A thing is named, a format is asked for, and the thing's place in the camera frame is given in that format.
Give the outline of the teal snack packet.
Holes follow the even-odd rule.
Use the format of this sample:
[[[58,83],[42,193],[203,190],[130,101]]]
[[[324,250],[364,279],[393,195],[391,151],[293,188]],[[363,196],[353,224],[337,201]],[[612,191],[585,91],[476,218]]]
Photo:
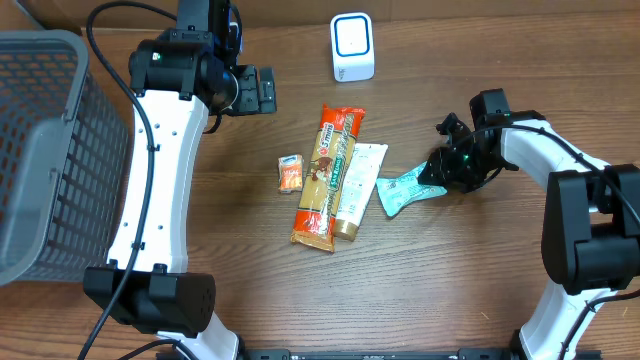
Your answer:
[[[377,192],[386,215],[395,217],[407,205],[447,194],[442,186],[421,185],[417,178],[425,169],[424,162],[397,178],[378,178]]]

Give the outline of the orange small snack box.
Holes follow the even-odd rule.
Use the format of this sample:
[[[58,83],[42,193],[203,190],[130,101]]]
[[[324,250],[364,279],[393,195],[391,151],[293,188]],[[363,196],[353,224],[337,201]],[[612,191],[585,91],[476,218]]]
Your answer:
[[[291,193],[303,188],[303,157],[287,155],[278,159],[279,191]]]

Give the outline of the white cosmetic tube gold cap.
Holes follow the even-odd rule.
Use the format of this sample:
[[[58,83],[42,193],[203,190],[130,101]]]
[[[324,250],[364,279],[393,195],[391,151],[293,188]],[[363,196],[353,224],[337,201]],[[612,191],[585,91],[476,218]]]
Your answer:
[[[355,240],[387,150],[387,144],[355,144],[342,184],[334,236]]]

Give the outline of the orange spaghetti pack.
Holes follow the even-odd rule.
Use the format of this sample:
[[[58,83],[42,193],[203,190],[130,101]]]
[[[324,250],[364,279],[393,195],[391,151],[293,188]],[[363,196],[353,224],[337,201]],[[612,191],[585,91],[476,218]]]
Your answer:
[[[294,244],[333,252],[342,184],[366,110],[323,107],[290,236]]]

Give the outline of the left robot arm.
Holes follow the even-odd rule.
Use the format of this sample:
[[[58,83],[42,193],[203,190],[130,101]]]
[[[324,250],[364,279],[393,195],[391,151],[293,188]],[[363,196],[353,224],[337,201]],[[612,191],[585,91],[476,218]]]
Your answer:
[[[186,220],[202,136],[224,116],[274,113],[274,74],[238,63],[243,28],[229,0],[183,1],[173,19],[132,52],[120,81],[135,130],[124,206],[106,263],[86,269],[83,289],[103,319],[180,359],[238,360],[246,350],[215,313],[214,278],[188,269]]]

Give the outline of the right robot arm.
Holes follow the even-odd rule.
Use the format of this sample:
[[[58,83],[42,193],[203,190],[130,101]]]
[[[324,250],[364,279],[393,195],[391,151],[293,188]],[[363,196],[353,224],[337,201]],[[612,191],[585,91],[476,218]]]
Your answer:
[[[422,185],[480,189],[501,171],[522,170],[546,193],[541,255],[549,277],[531,318],[506,349],[462,349],[461,359],[598,359],[577,345],[600,308],[638,297],[639,169],[611,165],[558,135],[534,110],[513,111],[501,89],[469,102],[472,125],[450,113],[443,145],[429,155]]]

